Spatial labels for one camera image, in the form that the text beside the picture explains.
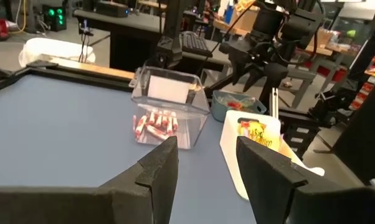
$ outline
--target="gray floor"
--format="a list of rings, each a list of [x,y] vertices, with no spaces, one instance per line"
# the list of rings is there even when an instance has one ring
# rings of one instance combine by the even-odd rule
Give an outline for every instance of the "gray floor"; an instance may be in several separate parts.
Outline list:
[[[80,44],[80,36],[78,35],[78,24],[76,20],[71,20],[67,24],[67,30],[63,30],[61,32],[51,32],[47,34],[47,37],[52,39],[59,39],[65,40],[69,42],[75,42]],[[109,33],[94,30],[94,36],[90,38],[90,42],[94,42],[96,40],[102,39],[106,37]],[[18,56],[20,51],[23,48],[23,44],[31,38],[34,37],[42,37],[42,35],[34,35],[34,34],[19,34],[11,37],[9,40],[5,42],[0,42],[0,67],[7,69],[7,70],[17,70],[20,68],[18,62]],[[93,46],[93,50],[96,55],[96,64],[107,67],[109,64],[109,46],[110,46],[110,39],[107,38],[100,43]],[[301,104],[299,105],[298,109],[302,111],[307,111],[309,108],[315,105],[316,101],[314,98],[315,93],[318,93],[322,83],[324,82],[324,78],[321,76],[317,76],[310,85],[306,95],[304,96]],[[297,87],[300,84],[300,81],[293,80],[293,86]],[[242,89],[241,85],[236,86],[227,86],[229,90],[239,91]],[[252,96],[259,96],[261,92],[261,88],[259,87],[252,87],[248,94]],[[291,103],[293,99],[293,95],[289,92],[280,91],[280,96],[286,101],[287,103]],[[280,101],[280,106],[285,106],[285,104]],[[320,151],[328,151],[329,148],[327,145],[332,146],[338,136],[340,135],[341,131],[344,127],[338,126],[333,127],[331,129],[323,129],[318,137],[313,141],[309,150],[304,155],[304,163],[308,167],[322,167],[326,171],[325,176],[342,185],[345,187],[355,187],[360,186],[362,183],[358,180],[358,178],[333,154],[315,154],[314,150]]]

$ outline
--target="wooden board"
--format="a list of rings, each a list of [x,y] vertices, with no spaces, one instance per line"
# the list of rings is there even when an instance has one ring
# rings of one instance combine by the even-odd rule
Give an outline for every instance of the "wooden board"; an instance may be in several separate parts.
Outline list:
[[[220,29],[220,30],[224,30],[224,31],[227,31],[230,28],[229,24],[225,23],[224,21],[217,20],[217,19],[214,19],[214,22],[212,24],[215,28]],[[248,32],[250,32],[250,31],[237,29],[237,28],[232,28],[230,30],[231,34],[241,35],[241,36],[246,35]],[[305,49],[305,51],[309,52],[309,53],[313,52],[313,46],[308,46]],[[327,55],[327,56],[330,56],[333,53],[332,50],[328,50],[328,49],[325,49],[325,48],[322,48],[322,47],[318,47],[316,49],[316,52],[318,54]]]
[[[102,73],[104,75],[111,75],[111,76],[129,78],[129,79],[132,79],[133,76],[134,76],[133,72],[117,70],[117,69],[114,69],[114,68],[105,68],[105,67],[101,67],[101,66],[98,66],[98,65],[90,65],[90,64],[87,64],[87,63],[80,63],[80,62],[67,60],[67,59],[54,58],[50,62],[57,63],[57,64],[59,64],[61,66],[64,66],[64,67],[77,68],[77,69],[81,69],[81,70]]]
[[[158,2],[147,1],[147,0],[139,0],[138,3],[139,3],[139,4],[142,4],[142,5],[145,5],[145,6],[158,8]],[[162,9],[166,9],[166,8],[167,8],[167,5],[161,3],[161,8],[162,8]]]

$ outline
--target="computer keyboard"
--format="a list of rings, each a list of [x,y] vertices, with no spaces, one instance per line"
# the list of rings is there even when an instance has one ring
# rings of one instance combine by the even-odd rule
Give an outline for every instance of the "computer keyboard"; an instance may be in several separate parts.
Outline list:
[[[183,34],[182,40],[182,51],[212,57],[204,38],[188,32]]]

